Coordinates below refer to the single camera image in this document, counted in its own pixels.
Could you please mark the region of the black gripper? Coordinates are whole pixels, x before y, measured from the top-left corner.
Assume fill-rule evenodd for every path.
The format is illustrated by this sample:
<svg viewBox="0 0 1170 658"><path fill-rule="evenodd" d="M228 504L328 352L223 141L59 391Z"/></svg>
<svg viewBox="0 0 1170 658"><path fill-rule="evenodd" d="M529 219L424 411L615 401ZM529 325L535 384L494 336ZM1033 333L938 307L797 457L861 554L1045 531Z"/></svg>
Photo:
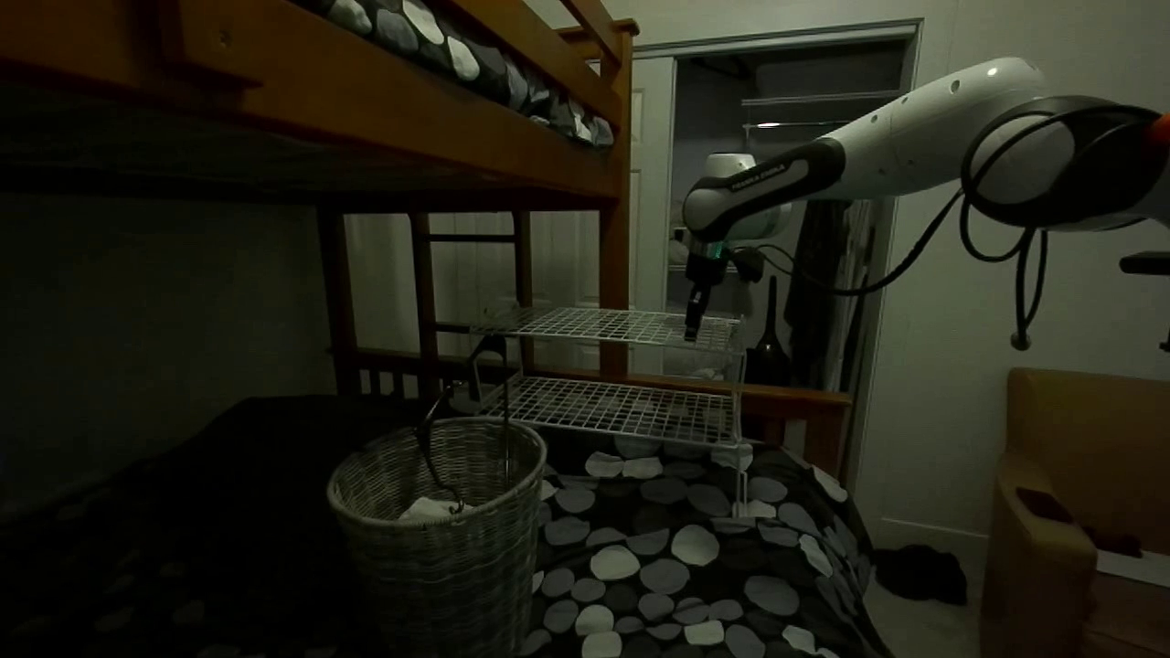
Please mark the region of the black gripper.
<svg viewBox="0 0 1170 658"><path fill-rule="evenodd" d="M710 294L725 281L728 271L728 246L725 240L694 240L686 247L686 313L685 313L685 339L694 339L703 329L703 307Z"/></svg>

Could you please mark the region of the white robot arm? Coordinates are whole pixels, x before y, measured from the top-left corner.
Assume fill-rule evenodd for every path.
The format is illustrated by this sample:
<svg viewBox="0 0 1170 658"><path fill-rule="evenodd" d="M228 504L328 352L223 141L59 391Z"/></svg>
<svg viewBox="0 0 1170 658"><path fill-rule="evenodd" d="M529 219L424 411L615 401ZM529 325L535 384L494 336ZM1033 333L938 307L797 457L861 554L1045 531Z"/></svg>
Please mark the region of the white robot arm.
<svg viewBox="0 0 1170 658"><path fill-rule="evenodd" d="M686 227L686 339L743 219L791 200L900 199L958 183L987 219L1033 232L1122 232L1170 211L1166 116L1060 94L1027 58L987 58L910 87L733 177L699 180Z"/></svg>

